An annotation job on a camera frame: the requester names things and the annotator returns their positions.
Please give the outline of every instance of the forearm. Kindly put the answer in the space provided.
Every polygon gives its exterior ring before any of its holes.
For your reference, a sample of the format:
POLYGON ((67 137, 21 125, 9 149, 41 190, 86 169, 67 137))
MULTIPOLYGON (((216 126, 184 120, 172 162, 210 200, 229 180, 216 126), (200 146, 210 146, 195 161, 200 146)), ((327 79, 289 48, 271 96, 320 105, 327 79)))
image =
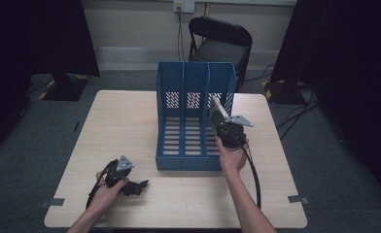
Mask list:
POLYGON ((88 208, 82 215, 75 221, 75 223, 67 230, 67 233, 73 232, 89 232, 93 225, 99 220, 102 213, 93 208, 88 208))
POLYGON ((242 232, 276 232, 267 217, 252 199, 239 174, 225 173, 242 232))

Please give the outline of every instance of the blue plastic organizer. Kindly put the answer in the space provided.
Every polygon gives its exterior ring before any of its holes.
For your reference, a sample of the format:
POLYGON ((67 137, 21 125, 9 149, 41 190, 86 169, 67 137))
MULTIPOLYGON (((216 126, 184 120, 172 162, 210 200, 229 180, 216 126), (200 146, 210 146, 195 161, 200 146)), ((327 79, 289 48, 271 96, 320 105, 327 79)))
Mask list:
POLYGON ((156 74, 158 170, 220 171, 208 123, 211 96, 230 115, 236 76, 227 62, 159 62, 156 74))

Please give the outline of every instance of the person's right hand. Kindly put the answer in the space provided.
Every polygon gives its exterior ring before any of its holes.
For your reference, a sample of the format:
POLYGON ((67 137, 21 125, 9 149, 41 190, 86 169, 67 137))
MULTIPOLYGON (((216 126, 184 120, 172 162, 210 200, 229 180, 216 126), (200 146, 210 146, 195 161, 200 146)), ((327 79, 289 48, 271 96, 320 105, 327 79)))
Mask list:
POLYGON ((228 175, 239 174, 246 163, 245 152, 242 149, 232 150, 225 148, 220 137, 217 137, 216 141, 220 152, 222 170, 228 175))

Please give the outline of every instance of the person's arm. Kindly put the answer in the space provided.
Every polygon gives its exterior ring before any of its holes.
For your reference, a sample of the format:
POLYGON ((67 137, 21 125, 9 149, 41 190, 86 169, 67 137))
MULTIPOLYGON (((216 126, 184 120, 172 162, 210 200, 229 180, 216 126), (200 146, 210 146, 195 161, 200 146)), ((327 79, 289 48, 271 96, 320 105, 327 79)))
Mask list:
POLYGON ((244 151, 242 149, 230 150, 225 148, 220 137, 217 137, 217 146, 221 155, 221 167, 224 171, 242 232, 276 232, 270 221, 252 199, 251 194, 239 176, 239 172, 245 166, 247 159, 244 151))
POLYGON ((116 198, 120 195, 120 190, 129 182, 125 178, 109 188, 102 178, 99 182, 100 187, 91 200, 89 207, 82 213, 82 215, 73 223, 67 230, 67 233, 73 232, 89 232, 93 225, 99 220, 102 215, 112 206, 116 198))

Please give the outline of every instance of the table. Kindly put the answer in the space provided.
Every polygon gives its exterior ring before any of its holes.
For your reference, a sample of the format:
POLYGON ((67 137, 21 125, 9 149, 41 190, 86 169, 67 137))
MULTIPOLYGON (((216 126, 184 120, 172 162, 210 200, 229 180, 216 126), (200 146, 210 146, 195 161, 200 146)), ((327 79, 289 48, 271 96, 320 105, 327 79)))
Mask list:
MULTIPOLYGON (((276 228, 307 224, 294 180, 263 95, 235 94, 232 115, 254 124, 245 127, 260 178, 262 210, 276 228)), ((140 196, 121 196, 96 227, 109 228, 239 228, 222 172, 158 171, 155 91, 99 91, 54 198, 47 227, 70 227, 85 210, 95 174, 123 153, 135 164, 129 178, 149 180, 140 196)), ((249 165, 241 177, 256 199, 249 165)))

